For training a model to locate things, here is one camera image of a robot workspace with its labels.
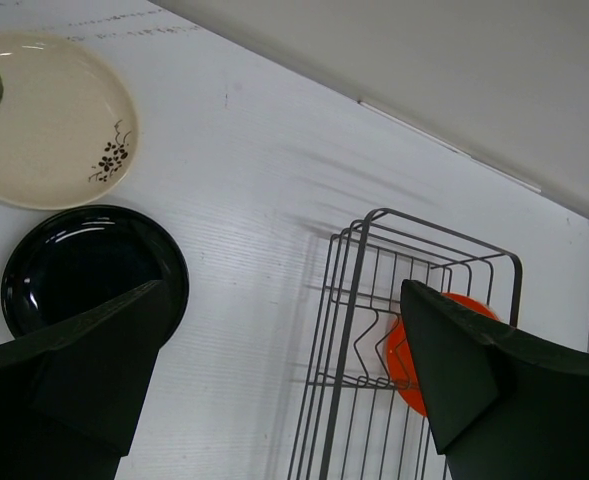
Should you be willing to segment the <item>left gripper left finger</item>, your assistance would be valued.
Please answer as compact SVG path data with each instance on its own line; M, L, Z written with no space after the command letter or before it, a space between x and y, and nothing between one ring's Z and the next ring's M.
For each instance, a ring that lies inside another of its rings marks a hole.
M164 282L0 344L0 479L112 479L169 328Z

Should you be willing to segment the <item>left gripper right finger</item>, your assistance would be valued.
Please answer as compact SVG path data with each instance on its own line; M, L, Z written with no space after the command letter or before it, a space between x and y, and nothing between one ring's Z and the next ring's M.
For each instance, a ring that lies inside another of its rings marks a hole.
M436 450L454 479L589 479L589 353L415 280L401 316Z

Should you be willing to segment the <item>orange plate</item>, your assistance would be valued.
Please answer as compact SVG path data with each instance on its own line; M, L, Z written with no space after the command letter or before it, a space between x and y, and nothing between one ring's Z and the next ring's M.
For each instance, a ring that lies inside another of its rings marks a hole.
M444 292L443 296L485 317L500 321L498 315L487 305L462 294ZM386 346L386 361L390 379L397 387L402 399L415 412L427 416L420 390L412 354L407 341L403 319L392 328Z

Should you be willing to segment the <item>cream plate with flowers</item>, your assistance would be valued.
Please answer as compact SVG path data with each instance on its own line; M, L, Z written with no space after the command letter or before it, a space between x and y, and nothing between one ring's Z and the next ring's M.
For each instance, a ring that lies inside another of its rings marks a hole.
M0 201L60 210L97 200L127 175L139 133L130 93L95 53L0 32Z

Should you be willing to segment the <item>black plate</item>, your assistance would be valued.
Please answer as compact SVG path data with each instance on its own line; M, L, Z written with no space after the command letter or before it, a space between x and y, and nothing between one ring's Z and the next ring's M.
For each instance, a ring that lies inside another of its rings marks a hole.
M21 337L154 280L168 289L165 336L171 338L190 290L176 240L135 210L78 207L44 220L18 243L3 271L1 308L11 334Z

